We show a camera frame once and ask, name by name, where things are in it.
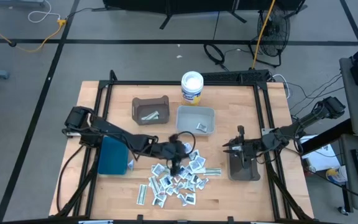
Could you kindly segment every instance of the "desk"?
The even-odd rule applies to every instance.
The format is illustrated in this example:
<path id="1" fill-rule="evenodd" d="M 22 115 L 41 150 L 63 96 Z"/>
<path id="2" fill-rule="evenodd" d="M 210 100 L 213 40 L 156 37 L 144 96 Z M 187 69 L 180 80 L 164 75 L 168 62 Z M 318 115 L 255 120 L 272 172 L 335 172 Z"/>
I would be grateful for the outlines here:
<path id="1" fill-rule="evenodd" d="M 181 105 L 181 90 L 178 85 L 113 85 L 111 103 L 107 120 L 124 128 L 131 133 L 147 133 L 158 135 L 160 142 L 166 141 L 169 135 L 176 132 L 175 121 L 177 108 Z M 83 82 L 78 97 L 78 106 L 93 108 L 98 82 Z M 277 127 L 291 124 L 287 99 L 282 83 L 268 83 L 268 93 Z M 167 95 L 170 102 L 170 119 L 167 124 L 138 126 L 131 117 L 131 105 L 134 97 L 156 98 Z M 262 110 L 265 112 L 264 99 Z M 151 165 L 158 159 L 141 157 L 134 165 L 133 171 L 127 171 L 125 176 L 98 176 L 94 192 L 91 218 L 135 220 L 142 214 L 145 220 L 208 220 L 227 221 L 233 216 L 236 221 L 260 220 L 273 221 L 272 203 L 269 194 L 267 173 L 264 165 L 258 165 L 260 180 L 256 182 L 233 182 L 227 177 L 227 155 L 221 147 L 231 138 L 238 135 L 237 125 L 244 125 L 246 138 L 260 138 L 260 128 L 255 108 L 255 97 L 252 87 L 248 86 L 205 86 L 200 106 L 214 108 L 216 111 L 216 129 L 210 137 L 197 137 L 196 148 L 206 158 L 205 167 L 220 167 L 222 176 L 210 176 L 204 190 L 196 193 L 196 205 L 182 207 L 179 199 L 168 197 L 164 208 L 152 206 L 154 198 L 148 188 L 145 205 L 136 205 L 139 184 L 148 184 Z M 183 141 L 191 142 L 191 138 L 181 137 Z M 78 138 L 67 142 L 62 166 L 78 149 Z M 84 151 L 81 151 L 69 163 L 62 179 L 61 206 L 66 203 L 78 186 Z M 310 198 L 306 187 L 300 158 L 292 152 L 282 151 L 281 154 L 287 189 L 305 211 L 313 217 Z M 84 214 L 88 191 L 82 197 L 80 214 Z M 283 203 L 277 190 L 280 216 L 284 217 Z M 50 209 L 50 214 L 56 214 L 56 193 Z"/>
<path id="2" fill-rule="evenodd" d="M 341 58 L 339 64 L 341 66 L 350 118 L 303 143 L 304 154 L 339 139 L 342 134 L 358 134 L 358 85 L 356 85 L 351 73 L 353 64 L 349 58 Z"/>
<path id="3" fill-rule="evenodd" d="M 339 147 L 344 156 L 343 162 L 346 165 L 348 179 L 346 186 L 349 190 L 358 193 L 358 173 L 351 154 L 352 149 L 358 149 L 358 136 L 343 134 L 341 138 L 339 138 Z M 347 212 L 352 212 L 353 207 L 358 209 L 358 197 L 345 191 L 343 193 Z"/>

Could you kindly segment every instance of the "wooden table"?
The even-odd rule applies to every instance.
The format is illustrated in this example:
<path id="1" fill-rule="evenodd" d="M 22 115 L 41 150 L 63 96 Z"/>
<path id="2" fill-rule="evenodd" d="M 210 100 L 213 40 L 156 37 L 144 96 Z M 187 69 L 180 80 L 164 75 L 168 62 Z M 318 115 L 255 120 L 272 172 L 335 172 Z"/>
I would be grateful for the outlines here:
<path id="1" fill-rule="evenodd" d="M 98 82 L 83 82 L 78 106 L 93 108 Z M 108 121 L 130 133 L 145 133 L 158 135 L 160 142 L 167 141 L 169 135 L 176 132 L 175 121 L 177 108 L 181 105 L 180 86 L 137 86 L 114 85 L 109 107 Z M 282 83 L 268 83 L 268 93 L 272 106 L 276 127 L 291 124 L 287 99 Z M 167 124 L 139 126 L 132 120 L 131 105 L 134 97 L 158 98 L 167 95 L 170 102 L 170 120 Z M 263 94 L 260 99 L 264 112 L 265 126 L 267 115 Z M 227 177 L 227 154 L 221 147 L 228 140 L 238 135 L 237 125 L 243 125 L 246 138 L 260 138 L 260 128 L 255 107 L 252 87 L 248 86 L 205 86 L 200 106 L 213 108 L 216 112 L 215 132 L 210 137 L 197 137 L 196 148 L 201 156 L 206 158 L 205 167 L 222 169 L 222 176 L 208 176 L 209 182 L 204 190 L 196 191 L 196 205 L 182 207 L 178 198 L 168 196 L 164 208 L 152 206 L 154 199 L 151 188 L 147 190 L 145 205 L 137 205 L 136 199 L 140 184 L 148 184 L 152 176 L 151 165 L 164 164 L 165 161 L 141 157 L 134 165 L 133 171 L 127 171 L 124 176 L 98 176 L 94 192 L 91 218 L 135 220 L 138 214 L 143 214 L 145 220 L 207 220 L 224 221 L 233 216 L 235 221 L 274 221 L 270 199 L 267 173 L 264 165 L 258 164 L 260 180 L 256 182 L 235 182 Z M 190 137 L 181 137 L 185 142 L 192 142 Z M 68 139 L 63 164 L 78 149 L 79 138 Z M 82 150 L 67 166 L 63 175 L 61 189 L 61 207 L 70 199 L 78 186 L 81 166 L 85 150 Z M 281 153 L 287 189 L 305 211 L 313 217 L 308 189 L 303 175 L 299 157 L 292 152 L 283 150 Z M 277 190 L 280 216 L 284 216 L 283 203 Z M 84 214 L 88 190 L 82 198 L 81 212 Z M 56 193 L 53 198 L 50 214 L 57 213 Z"/>

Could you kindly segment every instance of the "gray floor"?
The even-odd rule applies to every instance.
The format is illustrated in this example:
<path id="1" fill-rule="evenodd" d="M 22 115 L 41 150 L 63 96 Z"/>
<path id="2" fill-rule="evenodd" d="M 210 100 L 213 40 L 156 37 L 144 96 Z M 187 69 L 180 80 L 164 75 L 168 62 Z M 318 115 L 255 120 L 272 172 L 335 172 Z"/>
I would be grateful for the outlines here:
<path id="1" fill-rule="evenodd" d="M 73 0 L 50 0 L 53 10 L 65 17 Z M 78 9 L 101 7 L 102 1 L 81 0 Z M 309 8 L 291 19 L 290 40 L 301 41 L 356 41 L 354 32 L 339 0 L 313 0 Z M 347 0 L 358 26 L 358 0 Z M 9 38 L 42 39 L 57 28 L 55 16 L 33 24 L 27 14 L 34 8 L 0 6 L 0 32 Z M 242 24 L 230 14 L 219 15 L 215 39 L 250 40 L 257 35 L 257 14 L 238 12 L 249 22 Z M 69 39 L 212 39 L 218 14 L 201 13 L 173 16 L 165 30 L 159 26 L 164 16 L 144 12 L 82 12 L 75 16 Z M 37 45 L 21 44 L 28 49 Z M 219 45 L 221 50 L 246 46 Z M 0 202 L 17 159 L 35 104 L 55 55 L 57 44 L 47 44 L 36 54 L 28 54 L 0 44 L 0 69 L 10 71 L 8 80 L 0 80 Z M 303 86 L 307 93 L 339 73 L 341 57 L 349 57 L 358 50 L 354 47 L 288 46 L 283 53 L 283 65 L 272 73 L 282 74 L 288 82 Z M 260 59 L 276 62 L 277 58 Z M 247 70 L 252 63 L 250 54 L 227 53 L 226 67 Z M 65 44 L 44 108 L 41 112 L 18 183 L 7 209 L 5 221 L 46 217 L 52 201 L 58 170 L 66 139 L 60 130 L 70 108 L 76 103 L 83 80 L 107 79 L 113 69 L 120 80 L 179 80 L 189 71 L 221 72 L 219 66 L 204 54 L 202 45 L 97 45 Z M 342 87 L 341 80 L 329 90 Z M 302 100 L 299 88 L 290 86 L 289 106 Z M 346 103 L 343 92 L 332 96 Z M 293 109 L 295 114 L 308 102 Z M 308 113 L 311 106 L 299 115 Z M 324 121 L 307 129 L 318 134 L 348 118 L 346 113 L 335 121 Z M 307 177 L 308 189 L 316 218 L 327 222 L 354 223 L 358 211 L 345 217 L 336 207 L 342 205 L 340 189 L 315 177 Z"/>

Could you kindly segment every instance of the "black table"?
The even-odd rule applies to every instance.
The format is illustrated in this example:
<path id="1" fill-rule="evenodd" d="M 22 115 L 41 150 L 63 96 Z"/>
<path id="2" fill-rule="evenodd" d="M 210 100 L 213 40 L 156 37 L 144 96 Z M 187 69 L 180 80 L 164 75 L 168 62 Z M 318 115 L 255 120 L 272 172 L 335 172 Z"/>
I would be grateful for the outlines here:
<path id="1" fill-rule="evenodd" d="M 339 60 L 346 92 L 350 118 L 302 144 L 304 154 L 319 149 L 341 137 L 342 134 L 358 134 L 358 85 L 354 82 L 349 58 Z"/>
<path id="2" fill-rule="evenodd" d="M 358 193 L 358 174 L 352 158 L 351 150 L 358 149 L 358 136 L 343 134 L 339 138 L 339 148 L 341 150 L 342 163 L 346 165 L 347 183 L 346 187 Z M 358 197 L 343 190 L 345 210 L 353 212 L 353 208 L 358 209 Z"/>

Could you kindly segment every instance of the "white cable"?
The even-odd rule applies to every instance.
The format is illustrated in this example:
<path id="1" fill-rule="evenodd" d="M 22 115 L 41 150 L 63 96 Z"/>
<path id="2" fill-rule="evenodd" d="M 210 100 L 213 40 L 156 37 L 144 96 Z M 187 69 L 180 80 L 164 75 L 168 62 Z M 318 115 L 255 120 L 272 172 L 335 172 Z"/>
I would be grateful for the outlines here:
<path id="1" fill-rule="evenodd" d="M 280 76 L 280 77 L 284 80 L 284 83 L 285 83 L 285 85 L 287 86 L 287 91 L 288 91 L 287 99 L 289 99 L 291 93 L 290 93 L 290 89 L 289 89 L 289 87 L 288 87 L 288 83 L 287 83 L 286 79 L 285 79 L 284 76 L 282 76 L 281 74 L 275 74 L 275 75 L 273 76 L 273 78 L 276 77 L 276 76 Z"/>
<path id="2" fill-rule="evenodd" d="M 42 22 L 48 15 L 55 15 L 55 16 L 58 16 L 58 20 L 60 19 L 60 15 L 59 15 L 59 14 L 57 14 L 57 13 L 51 13 L 51 12 L 50 12 L 50 11 L 52 11 L 52 6 L 50 5 L 50 3 L 49 3 L 47 0 L 45 0 L 45 2 L 48 3 L 48 5 L 49 5 L 49 11 L 48 11 L 48 12 L 42 12 L 42 11 L 32 11 L 32 12 L 30 12 L 29 15 L 27 16 L 27 18 L 28 18 L 28 20 L 29 20 L 30 22 L 33 22 L 33 23 Z M 38 21 L 33 21 L 33 20 L 30 19 L 30 16 L 31 16 L 33 13 L 41 13 L 41 14 L 45 14 L 45 15 L 43 16 L 42 19 L 40 19 L 40 20 L 38 20 Z"/>

